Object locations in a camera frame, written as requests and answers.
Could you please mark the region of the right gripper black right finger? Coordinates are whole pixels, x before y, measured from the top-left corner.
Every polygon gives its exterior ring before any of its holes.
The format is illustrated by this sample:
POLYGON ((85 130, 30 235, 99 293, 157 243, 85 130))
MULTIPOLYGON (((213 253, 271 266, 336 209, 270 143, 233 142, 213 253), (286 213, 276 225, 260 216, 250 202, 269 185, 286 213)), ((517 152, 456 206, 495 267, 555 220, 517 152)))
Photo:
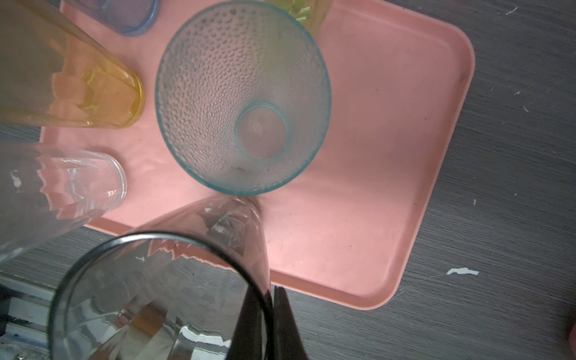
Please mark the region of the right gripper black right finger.
POLYGON ((274 288, 274 358, 308 360, 287 291, 280 286, 274 288))

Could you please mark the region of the orange translucent glass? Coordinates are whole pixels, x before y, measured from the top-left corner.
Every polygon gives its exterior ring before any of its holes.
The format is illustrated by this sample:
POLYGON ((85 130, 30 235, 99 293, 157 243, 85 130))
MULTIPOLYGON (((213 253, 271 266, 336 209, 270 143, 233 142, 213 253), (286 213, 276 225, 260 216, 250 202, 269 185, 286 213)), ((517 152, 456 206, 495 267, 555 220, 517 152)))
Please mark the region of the orange translucent glass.
POLYGON ((48 1, 1 2, 1 122, 125 128, 140 78, 48 1))

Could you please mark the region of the dark grey glass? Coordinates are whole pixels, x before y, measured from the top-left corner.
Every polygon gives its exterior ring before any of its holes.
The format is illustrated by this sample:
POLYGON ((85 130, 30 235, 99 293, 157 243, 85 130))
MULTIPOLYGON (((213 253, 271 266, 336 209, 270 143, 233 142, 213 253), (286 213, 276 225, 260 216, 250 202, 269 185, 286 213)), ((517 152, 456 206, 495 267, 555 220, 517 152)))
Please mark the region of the dark grey glass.
POLYGON ((273 359, 272 286, 253 197, 217 194, 83 255, 49 312, 53 359, 226 359, 245 294, 263 310, 273 359))

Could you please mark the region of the teal translucent glass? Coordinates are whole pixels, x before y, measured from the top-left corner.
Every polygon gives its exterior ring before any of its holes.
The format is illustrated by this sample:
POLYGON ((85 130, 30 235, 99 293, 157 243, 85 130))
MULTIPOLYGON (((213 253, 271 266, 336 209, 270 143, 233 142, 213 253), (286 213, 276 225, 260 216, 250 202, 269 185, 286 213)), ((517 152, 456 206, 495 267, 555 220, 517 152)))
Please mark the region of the teal translucent glass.
POLYGON ((160 60, 155 110, 179 166, 224 194, 254 196, 297 177, 326 137, 329 72, 286 11, 224 1, 190 18, 160 60))

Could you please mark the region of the tall green glass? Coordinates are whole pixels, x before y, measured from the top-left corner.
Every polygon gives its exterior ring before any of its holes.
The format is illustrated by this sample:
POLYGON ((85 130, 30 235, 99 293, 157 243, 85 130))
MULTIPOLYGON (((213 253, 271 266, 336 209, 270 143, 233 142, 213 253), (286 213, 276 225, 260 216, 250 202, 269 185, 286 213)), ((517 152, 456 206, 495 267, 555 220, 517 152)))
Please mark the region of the tall green glass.
POLYGON ((265 2, 289 13, 313 37, 317 36, 334 3, 333 0, 265 0, 265 2))

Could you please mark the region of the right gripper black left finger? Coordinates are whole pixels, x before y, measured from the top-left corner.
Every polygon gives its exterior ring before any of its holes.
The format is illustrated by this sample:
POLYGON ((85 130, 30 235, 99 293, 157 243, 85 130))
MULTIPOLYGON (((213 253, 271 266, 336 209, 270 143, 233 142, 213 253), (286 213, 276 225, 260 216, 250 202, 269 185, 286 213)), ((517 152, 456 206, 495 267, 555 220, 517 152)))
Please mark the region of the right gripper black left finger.
POLYGON ((263 310, 257 294, 252 289, 248 289, 226 360, 261 360, 266 345, 264 334, 263 310))

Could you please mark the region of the blue translucent glass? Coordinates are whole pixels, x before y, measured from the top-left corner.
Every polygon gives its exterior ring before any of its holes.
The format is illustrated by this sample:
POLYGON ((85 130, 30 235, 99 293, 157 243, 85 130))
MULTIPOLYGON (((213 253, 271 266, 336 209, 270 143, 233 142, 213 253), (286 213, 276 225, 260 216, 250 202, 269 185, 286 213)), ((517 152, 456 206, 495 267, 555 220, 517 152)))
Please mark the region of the blue translucent glass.
POLYGON ((69 5, 124 36, 146 33, 158 18, 157 0, 72 0, 69 5))

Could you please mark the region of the clear glass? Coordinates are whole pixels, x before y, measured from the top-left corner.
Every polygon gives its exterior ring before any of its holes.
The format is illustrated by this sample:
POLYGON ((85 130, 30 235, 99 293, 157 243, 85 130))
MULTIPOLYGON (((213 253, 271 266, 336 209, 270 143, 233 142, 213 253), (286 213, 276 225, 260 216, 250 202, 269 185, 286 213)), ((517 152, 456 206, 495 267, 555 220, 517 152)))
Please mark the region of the clear glass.
POLYGON ((1 260, 15 258, 117 209, 128 191, 102 152, 1 144, 1 260))

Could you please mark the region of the pink rectangular tray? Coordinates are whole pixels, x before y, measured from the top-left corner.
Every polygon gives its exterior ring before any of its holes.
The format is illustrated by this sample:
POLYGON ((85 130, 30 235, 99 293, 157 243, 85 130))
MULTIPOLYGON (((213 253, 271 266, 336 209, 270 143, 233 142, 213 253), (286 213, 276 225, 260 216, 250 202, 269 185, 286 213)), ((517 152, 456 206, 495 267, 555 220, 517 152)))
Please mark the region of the pink rectangular tray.
MULTIPOLYGON (((153 101, 169 40, 208 6, 162 1, 147 33, 125 37, 61 5, 145 86, 144 112, 130 127, 41 132, 45 143, 104 152, 124 168, 124 202, 92 229, 121 235, 211 194, 173 159, 153 101)), ((474 49, 459 28, 386 1, 334 2, 316 41, 331 80, 331 120, 307 169, 258 197, 271 280, 370 310, 401 281, 470 87, 474 49)))

